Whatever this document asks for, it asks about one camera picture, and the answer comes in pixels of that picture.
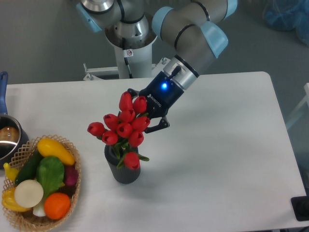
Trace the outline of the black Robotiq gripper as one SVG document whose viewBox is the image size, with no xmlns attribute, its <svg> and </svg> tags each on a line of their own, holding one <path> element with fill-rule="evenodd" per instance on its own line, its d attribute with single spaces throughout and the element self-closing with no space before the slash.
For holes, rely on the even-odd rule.
<svg viewBox="0 0 309 232">
<path fill-rule="evenodd" d="M 184 91 L 177 86 L 166 74 L 160 72 L 151 83 L 141 91 L 129 88 L 128 93 L 131 98 L 144 96 L 147 100 L 146 113 L 150 119 L 162 117 L 159 123 L 152 127 L 147 127 L 145 133 L 152 133 L 170 126 L 166 117 L 169 108 L 179 99 Z"/>
</svg>

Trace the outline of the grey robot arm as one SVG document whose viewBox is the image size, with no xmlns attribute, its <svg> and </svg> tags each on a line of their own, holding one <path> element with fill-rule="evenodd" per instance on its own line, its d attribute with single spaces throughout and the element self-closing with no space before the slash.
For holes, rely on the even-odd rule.
<svg viewBox="0 0 309 232">
<path fill-rule="evenodd" d="M 235 0 L 193 0 L 181 9 L 162 7 L 150 16 L 141 0 L 81 0 L 76 9 L 90 30 L 105 33 L 114 47 L 121 79 L 153 73 L 156 39 L 175 49 L 176 55 L 146 88 L 129 90 L 132 97 L 146 97 L 149 118 L 160 119 L 145 130 L 151 133 L 169 126 L 169 108 L 227 47 L 228 38 L 217 23 L 237 6 Z"/>
</svg>

